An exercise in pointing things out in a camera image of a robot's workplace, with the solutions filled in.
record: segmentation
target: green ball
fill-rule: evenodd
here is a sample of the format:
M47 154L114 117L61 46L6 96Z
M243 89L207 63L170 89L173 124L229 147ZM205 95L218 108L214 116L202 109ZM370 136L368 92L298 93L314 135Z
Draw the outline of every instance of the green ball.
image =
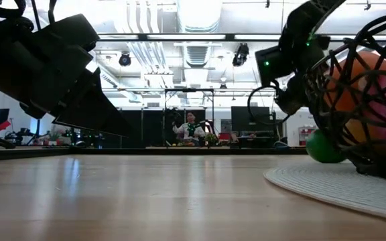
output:
M346 159L334 149L321 130L314 131L306 140L306 151L314 160L321 163L340 163Z

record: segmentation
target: potted plant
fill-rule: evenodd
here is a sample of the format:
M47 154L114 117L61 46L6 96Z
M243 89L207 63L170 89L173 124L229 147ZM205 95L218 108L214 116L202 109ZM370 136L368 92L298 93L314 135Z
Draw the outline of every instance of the potted plant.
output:
M48 145L58 145L60 133L56 130L56 125L52 126L52 130L48 133Z
M208 148L215 146L218 143L218 137L212 133L207 133L204 139L208 142Z

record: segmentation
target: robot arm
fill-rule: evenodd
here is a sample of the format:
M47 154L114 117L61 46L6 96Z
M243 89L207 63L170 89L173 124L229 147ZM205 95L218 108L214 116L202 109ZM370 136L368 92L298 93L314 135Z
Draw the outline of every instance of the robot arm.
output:
M330 38L314 35L324 20L345 0L311 0L294 9L288 16L278 46L255 53L262 88L274 83L275 102L288 115L308 105L302 77L305 71L324 57ZM279 89L276 79L294 75L287 90Z
M33 23L21 16L25 0L15 1L19 9L0 9L0 91L36 119L49 113L56 124L132 135L101 90L100 69L86 69L99 40L86 18L74 15L32 32ZM50 3L51 9L56 1Z

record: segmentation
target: person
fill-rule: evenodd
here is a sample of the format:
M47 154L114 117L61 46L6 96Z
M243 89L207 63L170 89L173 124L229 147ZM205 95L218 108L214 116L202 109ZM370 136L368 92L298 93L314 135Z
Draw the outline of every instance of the person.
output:
M204 137L204 129L199 124L195 123L196 116L193 112L187 112L187 123L182 124L179 128L173 124L172 130L175 134L184 134L184 141L192 143L194 146L199 146L199 137Z

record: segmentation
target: white shirt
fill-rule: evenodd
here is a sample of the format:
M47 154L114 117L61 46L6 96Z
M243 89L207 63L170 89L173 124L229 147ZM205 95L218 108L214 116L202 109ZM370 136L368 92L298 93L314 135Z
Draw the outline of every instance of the white shirt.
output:
M174 125L172 130L175 132L175 134L182 134L182 133L184 133L184 140L196 140L196 141L199 141L199 138L197 138L197 137L189 137L188 136L188 123L182 124L180 126L180 128L178 128L177 126ZM194 134L198 135L199 137L204 137L205 136L204 129L202 129L201 126L196 127L196 130L194 130Z

